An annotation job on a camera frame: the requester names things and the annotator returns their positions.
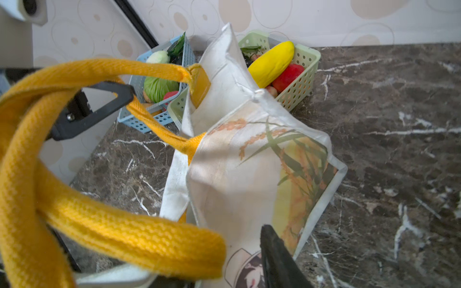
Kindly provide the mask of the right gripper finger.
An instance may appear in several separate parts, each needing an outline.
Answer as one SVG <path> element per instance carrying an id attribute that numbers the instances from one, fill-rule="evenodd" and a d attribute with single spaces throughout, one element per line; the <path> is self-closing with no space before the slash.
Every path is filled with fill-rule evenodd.
<path id="1" fill-rule="evenodd" d="M 313 288 L 271 225 L 261 228 L 260 242 L 267 288 Z"/>

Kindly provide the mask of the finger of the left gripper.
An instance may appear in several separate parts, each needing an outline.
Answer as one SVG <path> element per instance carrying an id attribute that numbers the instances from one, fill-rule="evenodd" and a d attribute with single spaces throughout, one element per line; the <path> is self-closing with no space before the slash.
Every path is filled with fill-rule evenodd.
<path id="1" fill-rule="evenodd" d="M 48 140 L 62 141 L 75 138 L 131 103 L 135 96 L 134 87 L 116 82 L 100 82 L 90 88 L 111 92 L 115 99 L 93 111 L 86 94 L 79 90 L 59 114 L 47 136 Z"/>

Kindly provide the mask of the white grocery bag yellow handles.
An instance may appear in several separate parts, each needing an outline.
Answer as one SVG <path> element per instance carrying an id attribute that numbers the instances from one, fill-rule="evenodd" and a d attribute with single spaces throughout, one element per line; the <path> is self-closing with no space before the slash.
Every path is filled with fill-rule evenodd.
<path id="1" fill-rule="evenodd" d="M 266 288 L 261 228 L 295 260 L 347 173 L 330 137 L 259 88 L 226 25 L 197 64 L 93 59 L 42 68 L 1 97 L 1 259 L 12 288 Z M 187 84 L 163 126 L 125 107 L 175 150 L 158 217 L 92 200 L 39 158 L 74 95 L 131 76 Z"/>

